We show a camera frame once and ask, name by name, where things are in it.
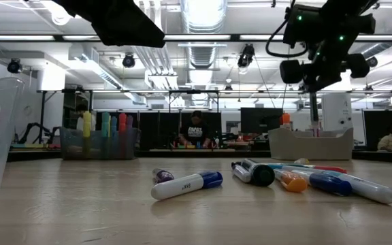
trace table surface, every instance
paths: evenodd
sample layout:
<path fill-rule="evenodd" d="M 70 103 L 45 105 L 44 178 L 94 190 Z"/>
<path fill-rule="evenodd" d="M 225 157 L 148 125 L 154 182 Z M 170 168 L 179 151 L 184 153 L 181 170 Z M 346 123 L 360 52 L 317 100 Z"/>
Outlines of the table surface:
<path fill-rule="evenodd" d="M 315 189 L 288 193 L 278 182 L 244 184 L 231 176 L 230 162 L 239 160 L 8 163 L 0 190 L 0 245 L 392 244 L 392 204 Z M 392 163 L 324 164 L 392 187 Z M 154 167 L 176 177 L 216 170 L 224 182 L 155 201 Z"/>

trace ceiling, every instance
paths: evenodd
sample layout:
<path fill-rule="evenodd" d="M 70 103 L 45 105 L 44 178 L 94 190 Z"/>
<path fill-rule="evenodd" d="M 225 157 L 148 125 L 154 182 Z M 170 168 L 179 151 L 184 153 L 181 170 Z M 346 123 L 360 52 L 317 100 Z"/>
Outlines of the ceiling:
<path fill-rule="evenodd" d="M 72 18 L 63 26 L 52 22 L 51 13 L 44 10 L 44 5 L 39 1 L 30 1 L 29 6 L 23 1 L 0 1 L 0 34 L 65 34 L 65 35 L 95 35 L 90 23 L 81 18 Z M 322 5 L 321 0 L 297 0 L 296 3 L 309 3 Z M 376 19 L 376 33 L 392 34 L 392 1 L 380 1 L 381 7 L 377 10 L 369 10 Z M 182 33 L 181 13 L 179 0 L 162 0 L 162 26 L 165 33 Z M 277 0 L 275 8 L 270 7 L 271 1 L 247 1 L 229 0 L 225 16 L 223 33 L 273 33 L 284 18 L 284 10 L 287 1 Z M 136 65 L 131 69 L 124 69 L 122 59 L 127 52 L 134 52 L 132 47 L 104 46 L 100 43 L 83 44 L 86 49 L 96 49 L 102 66 L 109 69 L 114 76 L 121 79 L 127 88 L 145 89 L 145 68 L 136 57 Z M 208 89 L 223 89 L 226 79 L 230 78 L 234 90 L 269 89 L 283 90 L 279 74 L 279 64 L 282 59 L 272 57 L 265 52 L 264 43 L 254 43 L 256 59 L 250 64 L 248 72 L 239 75 L 236 67 L 238 54 L 244 47 L 244 43 L 227 43 L 226 47 L 218 49 L 215 64 L 212 69 L 212 81 Z M 363 52 L 375 44 L 354 44 L 350 52 Z M 102 89 L 104 81 L 95 73 L 68 59 L 70 43 L 0 43 L 0 61 L 13 58 L 10 56 L 14 51 L 43 52 L 52 57 L 61 67 L 67 70 L 66 82 L 82 84 L 85 88 Z M 273 43 L 272 51 L 287 53 L 288 46 L 281 43 Z M 294 53 L 301 48 L 290 50 Z M 178 47 L 177 43 L 168 43 L 167 51 L 178 76 L 178 85 L 189 85 L 189 62 L 186 58 L 185 48 Z M 392 90 L 392 47 L 377 54 L 379 65 L 364 79 L 351 80 L 353 89 L 363 89 L 365 85 L 379 85 L 379 90 Z M 375 97 L 388 97 L 389 95 L 377 95 Z"/>

